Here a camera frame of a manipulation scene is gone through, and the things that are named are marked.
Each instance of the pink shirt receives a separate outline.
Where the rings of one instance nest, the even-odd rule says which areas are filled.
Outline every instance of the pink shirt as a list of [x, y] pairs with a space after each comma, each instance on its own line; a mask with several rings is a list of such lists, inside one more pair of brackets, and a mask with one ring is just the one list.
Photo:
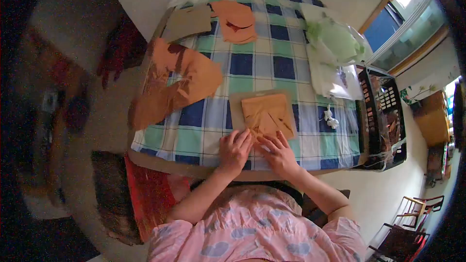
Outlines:
[[265, 186], [230, 194], [195, 226], [177, 220], [154, 228], [148, 261], [362, 261], [356, 222], [340, 217], [323, 229], [301, 216], [293, 198]]

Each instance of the orange paper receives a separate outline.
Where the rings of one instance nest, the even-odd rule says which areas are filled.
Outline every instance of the orange paper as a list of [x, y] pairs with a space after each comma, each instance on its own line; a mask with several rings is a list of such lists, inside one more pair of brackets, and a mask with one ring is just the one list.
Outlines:
[[[170, 72], [183, 79], [167, 87]], [[179, 44], [155, 39], [151, 78], [143, 95], [133, 101], [130, 124], [136, 130], [157, 124], [176, 109], [213, 95], [222, 83], [220, 64]]]
[[246, 44], [257, 39], [254, 15], [248, 6], [229, 0], [215, 1], [210, 5], [213, 9], [211, 17], [218, 16], [225, 42]]
[[276, 136], [282, 131], [287, 139], [294, 137], [287, 98], [283, 94], [272, 94], [247, 98], [241, 101], [246, 127], [254, 137]]

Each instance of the wooden cabinet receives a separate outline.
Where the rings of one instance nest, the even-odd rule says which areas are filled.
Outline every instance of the wooden cabinet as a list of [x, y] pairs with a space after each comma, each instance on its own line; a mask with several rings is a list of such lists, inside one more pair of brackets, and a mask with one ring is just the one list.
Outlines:
[[449, 142], [448, 118], [442, 91], [420, 101], [420, 108], [414, 113], [414, 120], [428, 147]]

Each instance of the plastic crate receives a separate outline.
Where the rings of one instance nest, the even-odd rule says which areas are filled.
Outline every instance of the plastic crate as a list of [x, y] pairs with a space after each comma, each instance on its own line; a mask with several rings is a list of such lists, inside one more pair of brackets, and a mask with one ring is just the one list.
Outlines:
[[[358, 67], [363, 69], [359, 73], [358, 79], [361, 83], [361, 88], [364, 94], [364, 102], [366, 105], [366, 114], [367, 122], [369, 129], [369, 155], [379, 154], [382, 152], [382, 137], [379, 132], [379, 123], [380, 123], [380, 113], [376, 107], [376, 100], [380, 100], [382, 105], [382, 111], [384, 113], [395, 112], [397, 115], [397, 125], [400, 126], [400, 137], [399, 140], [402, 140], [406, 137], [405, 132], [405, 120], [403, 119], [403, 110], [401, 107], [401, 98], [398, 91], [395, 78], [382, 72], [380, 70], [369, 68], [369, 67]], [[386, 81], [381, 85], [384, 92], [383, 94], [374, 95], [371, 83], [370, 75], [375, 75], [379, 77], [389, 77], [390, 80]], [[397, 153], [393, 157], [393, 163], [387, 164], [384, 170], [393, 168], [406, 160], [406, 143], [402, 144], [400, 148], [397, 149]], [[354, 169], [363, 169], [363, 170], [382, 170], [383, 162], [380, 157], [369, 157], [366, 163], [360, 166], [354, 167]]]

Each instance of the checkered tablecloth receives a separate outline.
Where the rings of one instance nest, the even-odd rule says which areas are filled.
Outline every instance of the checkered tablecloth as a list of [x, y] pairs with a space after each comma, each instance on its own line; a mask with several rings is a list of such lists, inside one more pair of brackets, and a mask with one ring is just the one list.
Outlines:
[[[181, 42], [221, 63], [223, 83], [215, 97], [207, 97], [175, 111], [157, 125], [137, 131], [131, 148], [166, 160], [201, 166], [218, 166], [218, 139], [232, 131], [228, 96], [235, 92], [286, 89], [298, 137], [290, 145], [306, 170], [348, 168], [359, 160], [356, 104], [316, 95], [305, 44], [306, 27], [299, 3], [323, 6], [319, 0], [232, 0], [249, 6], [255, 16], [256, 42], [223, 41], [218, 17], [208, 35]], [[172, 75], [168, 85], [181, 79]], [[323, 120], [327, 104], [340, 126]], [[265, 160], [252, 152], [246, 170], [268, 170]]]

